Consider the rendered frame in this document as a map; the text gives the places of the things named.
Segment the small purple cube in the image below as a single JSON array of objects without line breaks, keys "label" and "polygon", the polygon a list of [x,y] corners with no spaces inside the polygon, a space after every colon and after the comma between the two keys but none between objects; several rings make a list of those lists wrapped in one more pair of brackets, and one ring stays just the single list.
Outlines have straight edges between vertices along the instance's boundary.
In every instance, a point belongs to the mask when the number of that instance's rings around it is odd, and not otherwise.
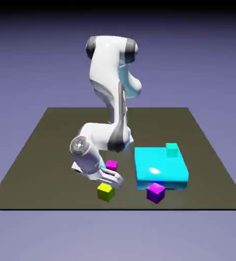
[{"label": "small purple cube", "polygon": [[147,188],[147,199],[158,204],[165,197],[166,188],[156,182]]}]

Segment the small magenta cube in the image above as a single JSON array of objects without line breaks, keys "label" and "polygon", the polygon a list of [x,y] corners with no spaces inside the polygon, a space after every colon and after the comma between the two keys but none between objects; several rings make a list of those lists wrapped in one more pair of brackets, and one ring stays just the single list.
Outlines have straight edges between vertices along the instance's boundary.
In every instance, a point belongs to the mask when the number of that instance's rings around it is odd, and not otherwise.
[{"label": "small magenta cube", "polygon": [[112,171],[117,170],[117,165],[118,165],[117,161],[108,160],[106,162],[106,168],[109,169],[109,170],[112,170]]}]

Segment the large cyan box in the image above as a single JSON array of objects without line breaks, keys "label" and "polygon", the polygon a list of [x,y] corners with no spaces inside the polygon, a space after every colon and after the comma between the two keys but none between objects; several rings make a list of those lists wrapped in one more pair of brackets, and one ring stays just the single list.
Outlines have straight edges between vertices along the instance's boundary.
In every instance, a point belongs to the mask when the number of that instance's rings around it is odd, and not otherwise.
[{"label": "large cyan box", "polygon": [[166,155],[165,147],[136,147],[135,168],[137,189],[145,190],[156,182],[167,189],[187,188],[189,172],[179,150],[178,157]]}]

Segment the small teal cube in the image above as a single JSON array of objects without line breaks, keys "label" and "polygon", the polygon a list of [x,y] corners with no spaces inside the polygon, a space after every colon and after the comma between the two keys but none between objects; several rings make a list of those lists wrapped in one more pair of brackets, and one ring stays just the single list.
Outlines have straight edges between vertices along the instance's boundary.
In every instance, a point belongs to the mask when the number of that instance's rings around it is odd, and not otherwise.
[{"label": "small teal cube", "polygon": [[166,155],[170,158],[176,158],[179,154],[177,143],[166,143]]}]

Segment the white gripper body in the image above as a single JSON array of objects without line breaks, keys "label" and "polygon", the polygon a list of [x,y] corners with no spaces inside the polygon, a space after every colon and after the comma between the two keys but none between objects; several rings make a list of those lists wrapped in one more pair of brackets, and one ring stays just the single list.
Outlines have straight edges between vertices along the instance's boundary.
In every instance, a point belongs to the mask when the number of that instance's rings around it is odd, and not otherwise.
[{"label": "white gripper body", "polygon": [[122,176],[116,171],[107,168],[100,168],[97,172],[90,175],[90,179],[110,185],[113,188],[120,188],[123,185]]}]

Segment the small yellow cube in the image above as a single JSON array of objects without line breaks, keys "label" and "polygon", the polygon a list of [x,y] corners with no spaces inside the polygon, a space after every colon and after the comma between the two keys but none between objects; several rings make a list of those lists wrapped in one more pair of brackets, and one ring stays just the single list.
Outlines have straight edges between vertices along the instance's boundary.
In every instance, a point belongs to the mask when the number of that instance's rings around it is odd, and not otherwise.
[{"label": "small yellow cube", "polygon": [[101,183],[97,187],[97,197],[103,201],[109,202],[115,195],[115,189],[105,183]]}]

